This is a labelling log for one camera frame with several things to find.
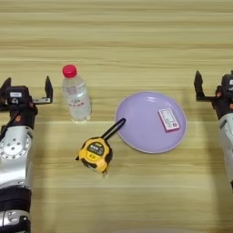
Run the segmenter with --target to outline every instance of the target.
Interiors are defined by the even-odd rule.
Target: plate
[[[170,108],[179,129],[167,132],[158,111]],[[184,111],[172,98],[158,92],[139,92],[125,98],[116,111],[116,121],[127,121],[118,131],[132,148],[145,153],[164,153],[177,147],[183,140],[187,119]]]

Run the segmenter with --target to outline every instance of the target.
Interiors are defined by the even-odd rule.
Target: plastic bottle
[[[85,81],[73,65],[63,67],[63,94],[69,108],[70,116],[75,122],[85,122],[91,116],[91,103]]]

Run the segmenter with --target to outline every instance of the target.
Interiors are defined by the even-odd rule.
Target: yellow tape measure
[[[81,160],[86,167],[90,167],[97,172],[105,173],[113,157],[112,148],[107,143],[107,140],[125,123],[126,119],[122,118],[110,127],[101,137],[89,138],[79,151],[76,160]]]

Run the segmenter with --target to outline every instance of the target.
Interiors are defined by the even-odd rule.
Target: table surface
[[[209,103],[196,103],[197,69],[213,95],[232,66],[231,0],[2,0],[1,82],[13,78],[33,96],[50,75],[54,104],[35,124],[34,233],[228,233],[233,196]],[[76,64],[93,104],[73,124],[61,94],[62,66]],[[78,149],[114,122],[120,101],[162,92],[187,115],[176,149],[148,155],[111,139],[108,176],[75,162]],[[4,124],[8,114],[1,114]]]

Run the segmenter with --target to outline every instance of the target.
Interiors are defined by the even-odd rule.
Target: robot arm
[[[46,97],[33,100],[26,86],[11,86],[9,79],[0,91],[0,110],[9,110],[11,117],[0,136],[0,232],[3,233],[31,232],[33,130],[36,105],[53,101],[49,78],[46,93]]]
[[[233,189],[233,72],[222,77],[215,96],[205,96],[202,83],[202,76],[197,71],[194,82],[197,101],[209,101],[216,110],[228,181]]]

